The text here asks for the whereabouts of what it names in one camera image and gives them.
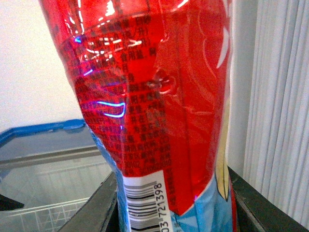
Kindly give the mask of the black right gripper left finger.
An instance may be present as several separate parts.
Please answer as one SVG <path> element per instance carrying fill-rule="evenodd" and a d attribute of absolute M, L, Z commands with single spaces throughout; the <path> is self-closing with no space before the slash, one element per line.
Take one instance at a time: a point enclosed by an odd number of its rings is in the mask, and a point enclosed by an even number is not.
<path fill-rule="evenodd" d="M 89 200 L 59 230 L 61 232 L 117 232 L 116 177 L 110 173 Z"/>

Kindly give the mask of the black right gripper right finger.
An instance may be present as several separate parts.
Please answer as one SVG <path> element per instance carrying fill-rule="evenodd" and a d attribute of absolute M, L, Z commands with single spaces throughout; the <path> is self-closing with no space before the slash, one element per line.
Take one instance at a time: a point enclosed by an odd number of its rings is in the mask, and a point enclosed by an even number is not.
<path fill-rule="evenodd" d="M 231 168 L 228 170 L 241 232 L 308 232 L 308 229 L 273 205 L 235 171 Z"/>

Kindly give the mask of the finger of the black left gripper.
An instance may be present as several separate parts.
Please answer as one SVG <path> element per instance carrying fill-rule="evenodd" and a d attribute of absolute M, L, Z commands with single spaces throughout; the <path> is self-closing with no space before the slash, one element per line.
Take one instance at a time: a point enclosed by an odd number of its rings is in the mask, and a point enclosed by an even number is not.
<path fill-rule="evenodd" d="M 24 207 L 23 203 L 0 195 L 0 210 L 1 211 L 11 211 L 15 209 L 21 209 Z"/>

